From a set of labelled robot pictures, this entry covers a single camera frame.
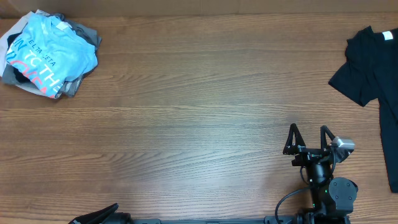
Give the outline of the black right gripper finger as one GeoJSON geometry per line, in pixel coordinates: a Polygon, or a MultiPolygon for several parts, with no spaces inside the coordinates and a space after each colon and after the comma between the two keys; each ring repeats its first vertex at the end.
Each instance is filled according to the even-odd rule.
{"type": "Polygon", "coordinates": [[[321,141],[321,149],[327,150],[328,144],[326,138],[329,137],[330,140],[334,140],[335,135],[328,129],[327,126],[323,125],[320,127],[320,141],[321,141]]]}
{"type": "Polygon", "coordinates": [[[282,153],[285,155],[296,155],[302,153],[302,150],[305,148],[305,142],[297,125],[292,123],[290,125],[288,138],[282,153]]]}

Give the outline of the light blue t-shirt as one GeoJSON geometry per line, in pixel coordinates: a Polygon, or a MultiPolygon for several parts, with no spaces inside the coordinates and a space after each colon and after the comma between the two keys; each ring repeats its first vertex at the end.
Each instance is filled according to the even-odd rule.
{"type": "Polygon", "coordinates": [[[5,61],[49,98],[98,65],[94,45],[58,17],[36,13],[11,42],[5,61]]]}

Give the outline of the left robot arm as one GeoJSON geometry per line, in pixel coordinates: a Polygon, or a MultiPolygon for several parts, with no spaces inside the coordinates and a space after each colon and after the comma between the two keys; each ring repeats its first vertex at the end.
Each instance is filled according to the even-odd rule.
{"type": "Polygon", "coordinates": [[[133,224],[130,213],[117,212],[118,203],[102,210],[75,217],[69,224],[133,224]]]}

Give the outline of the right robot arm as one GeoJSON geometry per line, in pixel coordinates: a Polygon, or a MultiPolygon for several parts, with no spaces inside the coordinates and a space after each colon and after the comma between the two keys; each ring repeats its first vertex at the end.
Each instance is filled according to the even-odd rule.
{"type": "Polygon", "coordinates": [[[284,196],[276,205],[274,217],[277,223],[316,224],[349,223],[354,210],[358,186],[344,177],[335,177],[338,163],[354,151],[352,139],[335,136],[327,126],[320,127],[320,148],[306,146],[295,123],[290,125],[283,154],[294,156],[292,165],[300,168],[300,176],[306,187],[284,196]],[[312,207],[303,208],[291,217],[280,217],[279,207],[291,196],[309,191],[312,207]]]}

